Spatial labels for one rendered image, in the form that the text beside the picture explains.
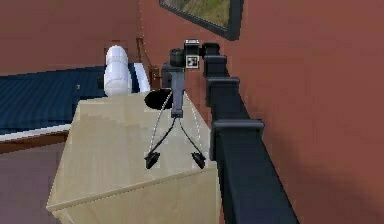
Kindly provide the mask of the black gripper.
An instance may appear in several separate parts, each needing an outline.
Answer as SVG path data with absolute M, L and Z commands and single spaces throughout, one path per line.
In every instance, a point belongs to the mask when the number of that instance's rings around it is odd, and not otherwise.
M 162 78 L 162 87 L 170 88 L 172 91 L 172 109 L 171 109 L 171 117 L 172 118 L 182 118 L 183 117 L 183 95 L 185 90 L 185 54 L 184 50 L 180 48 L 171 49 L 169 51 L 170 60 L 163 64 L 161 69 L 161 78 Z M 201 143 L 201 135 L 200 135 L 200 126 L 197 119 L 197 115 L 194 109 L 193 102 L 189 98 L 188 95 L 185 95 L 185 98 L 190 105 L 192 117 L 195 123 L 196 128 L 196 136 L 197 141 L 194 141 L 187 131 L 184 128 L 182 121 L 179 121 L 180 128 L 184 133 L 185 137 L 195 148 L 195 151 L 191 153 L 192 159 L 195 161 L 197 166 L 200 169 L 205 168 L 205 160 L 206 157 L 204 153 L 201 151 L 202 143 Z M 169 135 L 171 130 L 174 127 L 175 119 L 173 119 L 171 126 L 168 128 L 163 137 L 157 142 L 154 143 L 157 128 L 160 122 L 160 118 L 162 116 L 163 111 L 165 110 L 166 102 L 164 102 L 162 108 L 159 111 L 156 122 L 152 128 L 151 139 L 149 143 L 149 149 L 147 155 L 144 157 L 145 167 L 147 169 L 151 169 L 160 158 L 160 153 L 156 152 L 156 149 L 163 143 L 166 137 Z

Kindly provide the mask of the pale wooden cabinet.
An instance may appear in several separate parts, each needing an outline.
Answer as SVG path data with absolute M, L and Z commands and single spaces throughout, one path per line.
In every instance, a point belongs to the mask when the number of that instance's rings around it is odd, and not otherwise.
M 159 112 L 144 98 L 138 93 L 79 102 L 46 206 L 62 224 L 219 224 L 216 165 L 196 165 L 179 122 L 156 149 L 157 163 L 145 167 Z M 190 105 L 183 109 L 184 128 L 197 141 Z M 210 129 L 194 109 L 207 153 Z M 164 111 L 154 143 L 172 121 Z

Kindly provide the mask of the black round dish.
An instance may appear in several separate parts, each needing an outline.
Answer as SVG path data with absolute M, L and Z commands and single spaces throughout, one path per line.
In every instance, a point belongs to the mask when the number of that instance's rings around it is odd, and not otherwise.
M 172 107 L 172 94 L 170 89 L 157 89 L 149 92 L 144 99 L 145 104 L 155 110 L 160 110 L 166 102 L 165 109 Z

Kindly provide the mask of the bed with navy blue blanket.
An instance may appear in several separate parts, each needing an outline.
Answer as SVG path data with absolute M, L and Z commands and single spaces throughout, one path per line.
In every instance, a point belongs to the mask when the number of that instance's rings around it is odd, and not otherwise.
M 77 103 L 102 97 L 104 68 L 0 76 L 0 154 L 62 143 Z

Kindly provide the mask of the black framed landscape picture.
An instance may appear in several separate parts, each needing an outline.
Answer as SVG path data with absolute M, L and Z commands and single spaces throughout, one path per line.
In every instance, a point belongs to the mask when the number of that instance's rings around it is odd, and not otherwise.
M 239 39 L 244 0 L 158 0 L 159 6 L 229 41 Z

